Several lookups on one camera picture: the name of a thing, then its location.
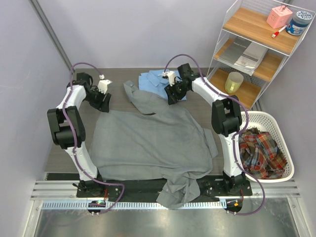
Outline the grey long sleeve shirt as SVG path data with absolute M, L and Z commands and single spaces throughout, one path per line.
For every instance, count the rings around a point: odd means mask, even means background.
M 106 180 L 165 179 L 157 202 L 179 208 L 200 195 L 198 179 L 209 174 L 218 150 L 211 130 L 203 128 L 184 107 L 123 85 L 136 113 L 101 113 L 89 155 Z

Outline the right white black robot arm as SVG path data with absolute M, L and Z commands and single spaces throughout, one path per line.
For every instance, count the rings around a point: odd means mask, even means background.
M 177 70 L 179 76 L 176 76 L 174 71 L 164 70 L 162 73 L 162 77 L 169 81 L 169 85 L 164 89 L 168 104 L 176 104 L 188 91 L 192 91 L 211 106 L 211 125 L 219 135 L 223 149 L 223 189 L 225 193 L 234 195 L 242 189 L 246 181 L 238 146 L 242 125 L 239 101 L 235 96 L 223 94 L 206 77 L 194 73 L 188 63 Z

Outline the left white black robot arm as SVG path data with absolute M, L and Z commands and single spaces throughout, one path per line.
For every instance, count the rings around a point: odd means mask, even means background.
M 100 197 L 105 191 L 105 184 L 98 168 L 93 164 L 86 145 L 86 131 L 79 114 L 82 102 L 86 101 L 96 110 L 108 113 L 111 94 L 108 86 L 112 81 L 99 75 L 97 85 L 87 73 L 78 73 L 76 80 L 67 85 L 67 92 L 61 103 L 47 111 L 47 118 L 53 143 L 60 146 L 73 160 L 78 172 L 79 191 Z

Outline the grey booklet stack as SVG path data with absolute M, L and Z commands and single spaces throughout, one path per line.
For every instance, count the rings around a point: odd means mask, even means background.
M 255 42 L 237 37 L 219 55 L 217 60 L 238 71 L 253 75 L 268 49 Z

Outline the folded light blue shirt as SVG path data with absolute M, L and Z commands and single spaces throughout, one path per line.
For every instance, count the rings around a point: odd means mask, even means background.
M 164 90 L 169 85 L 169 80 L 162 77 L 163 70 L 149 70 L 147 73 L 141 73 L 138 78 L 138 87 L 140 90 L 157 94 L 167 100 L 167 93 Z

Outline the yellow translucent cup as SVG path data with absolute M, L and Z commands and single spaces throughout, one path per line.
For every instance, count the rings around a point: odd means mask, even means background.
M 230 72 L 225 82 L 224 89 L 228 94 L 235 93 L 243 83 L 244 77 L 239 72 Z

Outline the white plastic laundry basket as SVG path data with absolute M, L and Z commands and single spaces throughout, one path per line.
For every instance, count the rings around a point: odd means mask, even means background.
M 291 155 L 289 153 L 288 147 L 285 143 L 284 137 L 282 135 L 282 132 L 276 122 L 276 120 L 265 112 L 260 111 L 249 111 L 248 116 L 246 116 L 245 112 L 241 113 L 242 117 L 242 128 L 244 128 L 245 125 L 247 125 L 247 129 L 251 128 L 257 128 L 260 131 L 267 131 L 271 134 L 273 139 L 277 142 L 278 147 L 283 152 L 286 160 L 287 160 L 287 166 L 285 173 L 283 176 L 279 179 L 258 179 L 261 183 L 278 183 L 278 182 L 285 182 L 291 179 L 294 175 L 294 164 L 291 158 Z M 256 177 L 252 176 L 250 173 L 246 175 L 250 180 L 257 179 Z

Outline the red plaid shirt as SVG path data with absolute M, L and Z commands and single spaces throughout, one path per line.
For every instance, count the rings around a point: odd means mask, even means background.
M 279 179 L 285 173 L 287 160 L 267 131 L 247 129 L 239 136 L 239 152 L 244 170 L 257 179 Z

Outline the red white marker pen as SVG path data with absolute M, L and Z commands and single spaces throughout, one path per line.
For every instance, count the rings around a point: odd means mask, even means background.
M 285 30 L 287 25 L 284 25 L 281 29 L 271 35 L 272 38 L 277 37 L 283 30 Z

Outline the pink cube power socket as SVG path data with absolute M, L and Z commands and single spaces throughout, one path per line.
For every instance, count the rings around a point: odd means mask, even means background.
M 280 28 L 287 24 L 293 12 L 285 5 L 272 8 L 266 22 L 273 28 Z

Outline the blue white lidded jar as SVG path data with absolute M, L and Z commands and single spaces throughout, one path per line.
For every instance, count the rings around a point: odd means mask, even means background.
M 285 30 L 290 35 L 300 36 L 312 20 L 313 15 L 311 13 L 302 10 L 297 11 L 293 14 Z

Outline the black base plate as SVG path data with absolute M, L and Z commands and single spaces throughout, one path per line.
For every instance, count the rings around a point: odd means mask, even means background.
M 110 183 L 115 183 L 114 186 L 101 185 L 94 181 L 79 181 L 72 183 L 77 188 L 76 197 L 78 198 L 109 198 L 114 201 L 122 192 L 122 187 L 119 183 L 125 185 L 124 193 L 121 201 L 144 200 L 154 201 L 162 191 L 166 184 L 166 179 L 140 180 L 140 181 L 115 181 L 110 180 Z M 197 184 L 200 190 L 201 197 L 214 198 L 224 196 L 239 196 L 249 197 L 253 194 L 250 182 L 245 180 L 244 184 L 237 188 L 228 189 L 228 184 L 222 175 L 207 175 L 197 179 Z

